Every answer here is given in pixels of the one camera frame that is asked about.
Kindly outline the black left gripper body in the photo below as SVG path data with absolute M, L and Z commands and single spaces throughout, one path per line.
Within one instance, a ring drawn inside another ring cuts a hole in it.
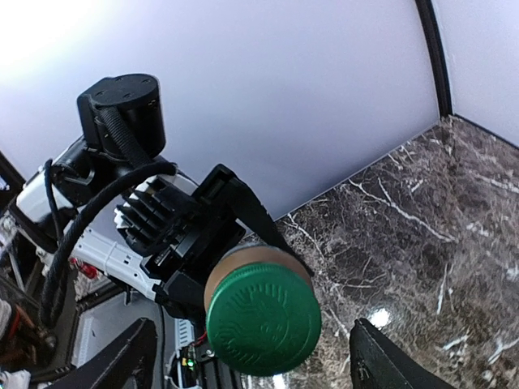
M 223 254 L 245 235 L 227 203 L 236 179 L 232 170 L 217 165 L 192 195 L 201 205 L 199 213 L 183 221 L 182 229 L 162 252 L 141 264 L 149 277 L 160 281 L 152 288 L 154 300 L 173 318 L 205 319 L 204 290 L 209 275 Z

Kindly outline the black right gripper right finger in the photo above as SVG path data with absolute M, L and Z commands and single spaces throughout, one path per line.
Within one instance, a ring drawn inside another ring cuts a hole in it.
M 350 376 L 359 388 L 450 388 L 422 368 L 367 319 L 354 322 L 350 333 Z

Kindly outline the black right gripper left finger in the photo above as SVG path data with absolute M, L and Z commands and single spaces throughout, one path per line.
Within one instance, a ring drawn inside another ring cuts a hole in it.
M 148 318 L 134 321 L 89 362 L 52 388 L 151 388 L 157 355 L 157 331 Z

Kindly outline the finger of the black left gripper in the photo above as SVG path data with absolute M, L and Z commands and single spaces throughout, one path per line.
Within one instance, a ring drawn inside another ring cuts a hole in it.
M 236 177 L 230 180 L 230 185 L 234 190 L 234 194 L 230 200 L 230 207 L 236 217 L 263 242 L 294 256 L 308 272 L 309 276 L 312 277 L 315 273 L 287 243 L 278 230 L 275 221 L 252 189 L 245 182 Z

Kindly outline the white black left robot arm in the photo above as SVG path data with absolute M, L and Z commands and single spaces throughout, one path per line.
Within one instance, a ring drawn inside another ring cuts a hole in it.
M 165 324 L 139 318 L 58 388 L 238 388 L 243 374 L 293 370 L 314 351 L 312 270 L 252 189 L 224 165 L 195 183 L 164 160 L 157 79 L 101 79 L 78 96 L 82 135 L 48 160 L 9 209 L 49 270 L 39 318 L 54 327 L 76 259 L 187 323 L 168 362 Z

